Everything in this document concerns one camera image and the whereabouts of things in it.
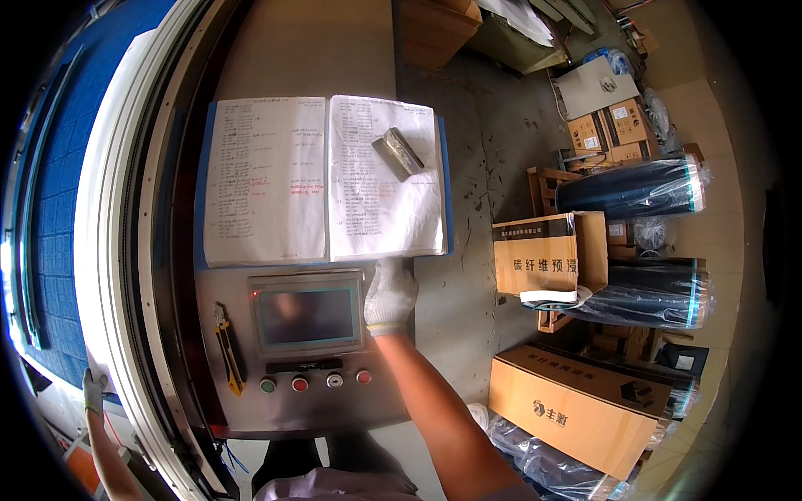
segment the blue binder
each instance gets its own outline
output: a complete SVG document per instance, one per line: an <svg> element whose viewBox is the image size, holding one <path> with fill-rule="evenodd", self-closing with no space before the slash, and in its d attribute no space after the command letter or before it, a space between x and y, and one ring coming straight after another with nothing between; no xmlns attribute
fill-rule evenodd
<svg viewBox="0 0 802 501"><path fill-rule="evenodd" d="M203 134L203 144L200 150L200 165L198 166L198 177L195 186L195 270L209 269L206 264L206 255L203 250L203 221L206 209L206 173L209 169L209 153L212 149L212 132L214 129L214 116L217 113L217 102L209 104L206 112L206 128ZM446 208L446 242L448 251L445 256L454 254L454 231L452 214L452 193L451 193L451 171L448 166L448 142L446 140L446 126L443 117L437 117L437 126L440 133L440 151L443 155L443 191L445 193ZM244 265L223 266L222 268L248 268Z"/></svg>

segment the white work glove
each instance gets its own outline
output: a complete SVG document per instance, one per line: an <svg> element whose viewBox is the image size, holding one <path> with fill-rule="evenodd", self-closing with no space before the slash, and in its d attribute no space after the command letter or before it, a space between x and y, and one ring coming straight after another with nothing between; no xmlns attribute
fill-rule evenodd
<svg viewBox="0 0 802 501"><path fill-rule="evenodd" d="M401 260L383 257L365 298L365 322L371 336L406 333L407 318L418 299L418 282L401 269Z"/></svg>
<svg viewBox="0 0 802 501"><path fill-rule="evenodd" d="M92 409L103 419L103 390L106 388L108 378L106 374L100 376L98 381L92 379L89 369L83 371L83 410Z"/></svg>

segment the gray shirt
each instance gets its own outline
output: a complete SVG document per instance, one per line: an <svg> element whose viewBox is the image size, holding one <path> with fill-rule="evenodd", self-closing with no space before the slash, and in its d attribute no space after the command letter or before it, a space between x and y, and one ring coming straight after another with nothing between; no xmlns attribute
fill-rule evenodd
<svg viewBox="0 0 802 501"><path fill-rule="evenodd" d="M351 473L333 468L315 468L306 475L268 482L253 501L420 501L415 488L398 475ZM508 487L479 501L539 501L529 485Z"/></svg>

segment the open notebook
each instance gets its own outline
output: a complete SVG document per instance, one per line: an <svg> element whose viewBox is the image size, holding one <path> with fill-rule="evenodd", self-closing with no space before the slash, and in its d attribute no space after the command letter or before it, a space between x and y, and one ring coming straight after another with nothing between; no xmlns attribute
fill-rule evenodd
<svg viewBox="0 0 802 501"><path fill-rule="evenodd" d="M431 108L348 95L232 99L212 103L207 120L210 267L448 253ZM372 146L390 127L425 165L403 183Z"/></svg>

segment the forearm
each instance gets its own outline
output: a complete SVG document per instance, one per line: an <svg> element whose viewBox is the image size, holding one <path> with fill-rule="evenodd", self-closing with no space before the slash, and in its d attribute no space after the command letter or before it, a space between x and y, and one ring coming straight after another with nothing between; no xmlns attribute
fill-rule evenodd
<svg viewBox="0 0 802 501"><path fill-rule="evenodd" d="M478 499L521 483L460 396L406 336L377 336L376 343L395 375L450 501Z"/></svg>
<svg viewBox="0 0 802 501"><path fill-rule="evenodd" d="M143 499L131 472L117 453L117 447L109 440L103 428L103 419L93 410L87 409L85 414L95 469L109 499L111 501Z"/></svg>

